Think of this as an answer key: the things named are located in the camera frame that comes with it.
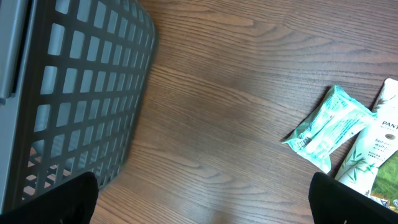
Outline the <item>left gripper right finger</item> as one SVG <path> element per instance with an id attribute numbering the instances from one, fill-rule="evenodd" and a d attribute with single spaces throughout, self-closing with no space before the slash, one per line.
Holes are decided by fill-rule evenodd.
<path id="1" fill-rule="evenodd" d="M 308 200 L 315 224 L 397 224 L 396 212 L 321 172 L 312 177 Z"/>

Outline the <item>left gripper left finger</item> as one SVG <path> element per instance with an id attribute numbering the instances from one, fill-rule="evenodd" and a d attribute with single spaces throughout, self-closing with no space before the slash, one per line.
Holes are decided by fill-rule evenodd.
<path id="1" fill-rule="evenodd" d="M 1 224 L 89 223 L 99 195 L 96 176 L 85 172 L 1 215 Z"/>

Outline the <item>green yellow snack pouch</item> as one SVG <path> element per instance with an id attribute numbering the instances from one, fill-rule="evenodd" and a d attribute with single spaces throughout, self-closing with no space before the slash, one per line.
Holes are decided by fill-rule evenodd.
<path id="1" fill-rule="evenodd" d="M 384 162 L 377 173 L 370 199 L 397 213 L 397 152 Z"/>

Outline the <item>white cream tube gold cap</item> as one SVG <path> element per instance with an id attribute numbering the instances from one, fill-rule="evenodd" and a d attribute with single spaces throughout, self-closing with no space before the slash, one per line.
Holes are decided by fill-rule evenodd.
<path id="1" fill-rule="evenodd" d="M 335 177 L 367 197 L 380 166 L 397 150 L 397 80 L 384 81 L 373 111 L 376 119 L 359 133 Z"/>

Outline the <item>teal wet wipes pack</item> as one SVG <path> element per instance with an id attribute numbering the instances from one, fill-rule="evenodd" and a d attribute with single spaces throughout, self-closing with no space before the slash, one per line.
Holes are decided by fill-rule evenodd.
<path id="1" fill-rule="evenodd" d="M 330 154 L 375 118 L 376 113 L 334 85 L 284 144 L 327 174 L 331 171 Z"/>

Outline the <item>grey plastic mesh basket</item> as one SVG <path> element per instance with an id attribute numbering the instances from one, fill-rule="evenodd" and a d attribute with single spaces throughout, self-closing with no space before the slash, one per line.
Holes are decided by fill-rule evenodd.
<path id="1" fill-rule="evenodd" d="M 1 1 L 2 212 L 118 176 L 158 43 L 136 0 Z"/>

